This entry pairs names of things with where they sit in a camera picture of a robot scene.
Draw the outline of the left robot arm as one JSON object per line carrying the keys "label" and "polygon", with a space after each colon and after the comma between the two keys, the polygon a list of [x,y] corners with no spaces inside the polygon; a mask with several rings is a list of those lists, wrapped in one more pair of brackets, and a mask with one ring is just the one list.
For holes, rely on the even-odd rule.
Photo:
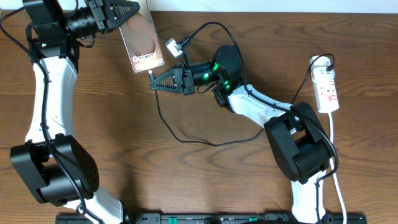
{"label": "left robot arm", "polygon": [[12,147],[10,160],[36,201],[75,211],[73,222],[136,222],[100,186],[95,160],[75,138],[73,91],[83,39],[116,30],[139,9],[134,1],[87,1],[70,12],[58,1],[22,3],[30,17],[22,49],[35,73],[35,100],[25,142]]}

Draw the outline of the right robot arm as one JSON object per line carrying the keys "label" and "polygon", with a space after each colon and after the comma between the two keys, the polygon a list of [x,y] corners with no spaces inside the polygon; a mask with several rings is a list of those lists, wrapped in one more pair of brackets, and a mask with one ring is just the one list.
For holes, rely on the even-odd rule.
{"label": "right robot arm", "polygon": [[300,223],[322,221],[326,211],[321,186],[333,145],[309,104],[283,103],[248,84],[235,45],[222,45],[211,60],[185,60],[149,76],[154,91],[191,95],[208,85],[220,107],[262,126],[279,169],[291,181],[294,218]]}

